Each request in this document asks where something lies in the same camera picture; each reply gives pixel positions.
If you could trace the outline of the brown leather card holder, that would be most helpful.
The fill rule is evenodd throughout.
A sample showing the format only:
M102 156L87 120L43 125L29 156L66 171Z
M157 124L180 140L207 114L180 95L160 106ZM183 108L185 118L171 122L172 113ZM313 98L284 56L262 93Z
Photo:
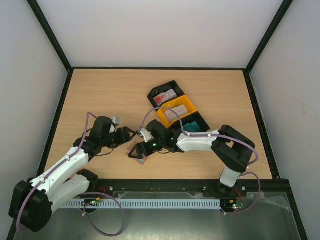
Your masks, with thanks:
M145 156L142 145L138 142L134 142L128 148L127 156L135 160L140 165L144 165L149 158L148 156Z

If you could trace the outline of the black bin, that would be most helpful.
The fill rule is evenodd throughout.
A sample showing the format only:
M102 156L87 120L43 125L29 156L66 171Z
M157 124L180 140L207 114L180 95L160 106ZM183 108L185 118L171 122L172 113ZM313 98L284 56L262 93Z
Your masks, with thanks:
M181 115L180 118L185 132L200 133L208 132L211 129L198 111Z
M180 88L175 80L171 80L167 83L154 87L149 94L147 99L154 108L161 107L164 103L167 103L173 99L183 96L185 93Z

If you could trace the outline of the yellow bin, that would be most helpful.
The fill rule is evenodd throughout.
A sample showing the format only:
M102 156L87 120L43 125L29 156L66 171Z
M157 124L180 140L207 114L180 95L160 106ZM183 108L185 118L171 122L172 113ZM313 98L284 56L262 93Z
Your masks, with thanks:
M182 95L178 98L172 99L164 103L162 107L164 107L165 109L159 108L157 110L157 114L164 126L167 128L171 127L175 122L179 120L176 114L181 119L183 119L184 117L188 117L197 111L197 108L187 97L187 95Z

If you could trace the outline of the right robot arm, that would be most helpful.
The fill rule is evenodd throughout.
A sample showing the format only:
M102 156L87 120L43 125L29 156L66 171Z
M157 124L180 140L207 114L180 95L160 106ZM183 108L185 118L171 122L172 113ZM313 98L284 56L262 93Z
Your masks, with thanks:
M143 141L132 147L128 157L141 164L144 164L147 157L161 150L169 153L215 153L225 165L218 183L218 191L224 196L235 191L237 180L249 165L259 159L255 144L229 125L223 125L214 131L189 132L183 127L168 129L159 121L153 120L137 133Z

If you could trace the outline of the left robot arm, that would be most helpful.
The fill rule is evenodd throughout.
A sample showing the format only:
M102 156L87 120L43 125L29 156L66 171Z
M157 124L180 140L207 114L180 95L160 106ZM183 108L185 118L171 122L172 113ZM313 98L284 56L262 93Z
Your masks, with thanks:
M18 231L38 232L65 202L96 187L97 175L87 170L76 171L97 157L103 148L114 150L133 139L136 133L119 124L117 116L96 117L92 128L86 126L81 137L57 163L14 187L8 214L16 221Z

